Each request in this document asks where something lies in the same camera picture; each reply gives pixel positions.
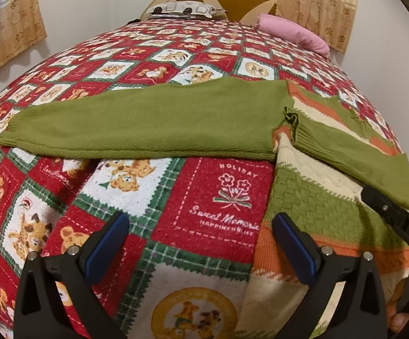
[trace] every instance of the fingernail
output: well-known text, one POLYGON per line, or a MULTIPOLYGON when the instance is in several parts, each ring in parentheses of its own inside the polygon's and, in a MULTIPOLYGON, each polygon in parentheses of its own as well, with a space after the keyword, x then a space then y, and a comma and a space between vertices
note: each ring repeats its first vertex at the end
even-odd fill
POLYGON ((405 326, 406 323, 407 323, 407 316, 403 314, 398 314, 394 317, 391 326, 401 330, 405 326))

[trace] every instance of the beige curtain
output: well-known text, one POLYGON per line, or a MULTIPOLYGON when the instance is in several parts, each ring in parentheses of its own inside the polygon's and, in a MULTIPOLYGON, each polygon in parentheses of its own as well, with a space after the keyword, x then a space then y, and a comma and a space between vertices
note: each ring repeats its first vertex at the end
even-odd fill
POLYGON ((0 0, 0 66, 46 37, 38 0, 0 0))
POLYGON ((295 21, 345 53, 358 0, 278 0, 276 14, 295 21))

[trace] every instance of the silver bolt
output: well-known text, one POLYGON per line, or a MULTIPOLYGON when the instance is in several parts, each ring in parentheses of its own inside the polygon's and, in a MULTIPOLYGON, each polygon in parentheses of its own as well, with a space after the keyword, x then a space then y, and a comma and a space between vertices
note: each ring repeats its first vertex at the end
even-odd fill
POLYGON ((330 256, 333 253, 333 249, 330 246, 323 246, 321 251, 325 256, 330 256))
POLYGON ((27 258, 30 261, 33 261, 34 259, 36 259, 38 257, 38 254, 36 253, 36 251, 32 251, 27 255, 27 258))
POLYGON ((77 246, 76 244, 72 245, 70 248, 68 248, 68 255, 74 256, 79 253, 81 248, 77 246))
POLYGON ((373 255, 372 253, 370 253, 369 251, 366 251, 366 252, 363 254, 363 257, 364 257, 364 259, 367 260, 367 261, 374 260, 374 255, 373 255))

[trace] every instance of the pink rolled blanket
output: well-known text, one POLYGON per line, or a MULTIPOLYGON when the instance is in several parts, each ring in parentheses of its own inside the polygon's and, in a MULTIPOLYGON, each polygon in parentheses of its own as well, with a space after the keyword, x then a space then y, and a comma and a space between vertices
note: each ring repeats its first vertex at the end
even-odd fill
POLYGON ((279 16, 260 14, 256 28, 274 37, 287 40, 301 48, 309 49, 330 59, 330 47, 326 42, 307 28, 279 16))

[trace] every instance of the yellow circle emblem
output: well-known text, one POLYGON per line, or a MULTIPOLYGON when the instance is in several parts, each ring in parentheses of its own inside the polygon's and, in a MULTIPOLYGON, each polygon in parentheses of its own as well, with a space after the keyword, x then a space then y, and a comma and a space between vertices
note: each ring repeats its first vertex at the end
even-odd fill
POLYGON ((229 339, 236 321, 235 308, 222 293, 186 288, 159 302, 151 329, 156 339, 229 339))

